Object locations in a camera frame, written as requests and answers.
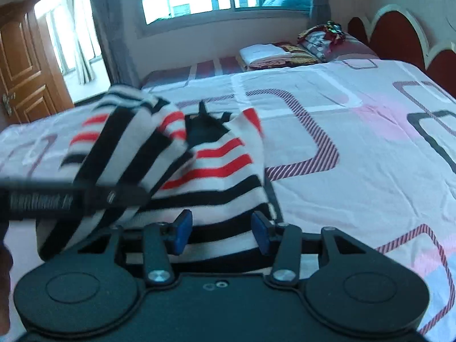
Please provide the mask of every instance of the headboard white trim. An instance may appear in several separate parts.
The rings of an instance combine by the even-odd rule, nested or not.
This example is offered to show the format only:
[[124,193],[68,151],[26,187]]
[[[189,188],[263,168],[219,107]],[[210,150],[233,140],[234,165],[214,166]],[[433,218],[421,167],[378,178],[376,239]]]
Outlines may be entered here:
[[431,62],[441,51],[451,50],[454,53],[456,53],[456,43],[451,42],[451,41],[439,42],[438,44],[436,44],[432,48],[430,48],[429,41],[426,37],[423,27],[421,27],[421,24],[418,22],[418,20],[416,20],[416,18],[413,16],[413,14],[411,12],[409,12],[407,9],[405,9],[399,5],[396,5],[396,4],[389,4],[389,5],[382,7],[381,9],[379,9],[379,11],[377,11],[377,13],[375,14],[372,22],[370,22],[365,16],[360,18],[364,24],[364,28],[366,29],[366,35],[367,35],[369,41],[372,37],[373,30],[375,29],[375,26],[377,25],[380,18],[384,14],[389,13],[390,11],[397,11],[397,12],[401,13],[403,16],[405,16],[409,20],[410,24],[413,26],[413,28],[420,40],[426,69],[428,69]]

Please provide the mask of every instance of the human hand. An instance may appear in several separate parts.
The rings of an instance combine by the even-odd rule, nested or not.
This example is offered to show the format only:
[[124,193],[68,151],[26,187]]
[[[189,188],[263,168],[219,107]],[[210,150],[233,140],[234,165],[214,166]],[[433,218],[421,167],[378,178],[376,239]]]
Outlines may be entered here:
[[3,243],[0,243],[0,336],[10,330],[10,270],[12,267],[11,253]]

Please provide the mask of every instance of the doorway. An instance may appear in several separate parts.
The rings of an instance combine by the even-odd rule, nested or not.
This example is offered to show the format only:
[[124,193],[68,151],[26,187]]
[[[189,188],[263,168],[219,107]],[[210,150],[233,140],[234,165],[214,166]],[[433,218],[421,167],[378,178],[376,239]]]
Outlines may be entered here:
[[111,84],[90,0],[41,0],[35,14],[37,18],[46,16],[54,54],[73,103],[106,92]]

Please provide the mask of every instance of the circular cover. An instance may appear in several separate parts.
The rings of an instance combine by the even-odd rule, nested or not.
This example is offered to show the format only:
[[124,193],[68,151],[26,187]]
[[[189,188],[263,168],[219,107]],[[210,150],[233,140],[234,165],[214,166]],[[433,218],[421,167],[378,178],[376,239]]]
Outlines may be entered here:
[[306,284],[312,309],[352,334],[393,333],[417,328],[429,304],[421,278],[388,258],[341,255]]
[[68,255],[25,275],[14,303],[22,321],[68,336],[115,322],[133,306],[137,292],[130,273],[103,255]]

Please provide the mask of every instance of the door panel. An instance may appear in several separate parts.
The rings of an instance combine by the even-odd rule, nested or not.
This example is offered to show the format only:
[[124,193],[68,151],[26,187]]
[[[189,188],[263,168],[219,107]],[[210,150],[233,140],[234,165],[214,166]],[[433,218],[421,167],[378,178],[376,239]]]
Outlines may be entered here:
[[73,107],[47,25],[38,23],[34,11],[0,27],[0,80],[0,101],[5,93],[11,106],[10,123],[33,122]]

